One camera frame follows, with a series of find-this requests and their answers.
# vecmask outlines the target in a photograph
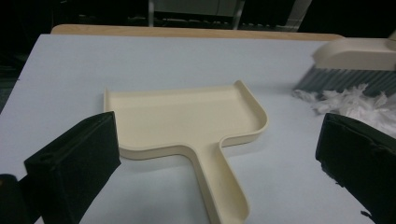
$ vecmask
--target white table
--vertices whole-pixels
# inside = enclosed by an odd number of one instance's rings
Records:
[[[24,177],[25,159],[103,111],[105,88],[186,89],[241,79],[270,122],[256,141],[224,148],[250,204],[246,223],[373,223],[315,160],[323,117],[290,96],[323,43],[42,35],[0,115],[0,173]],[[208,222],[187,159],[121,162],[81,223]]]

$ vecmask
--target gray bristles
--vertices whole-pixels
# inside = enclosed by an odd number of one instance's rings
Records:
[[[376,96],[381,91],[391,96],[396,92],[396,72],[321,69],[313,66],[294,89],[309,92],[343,91],[363,83],[368,84],[364,92],[367,96]]]

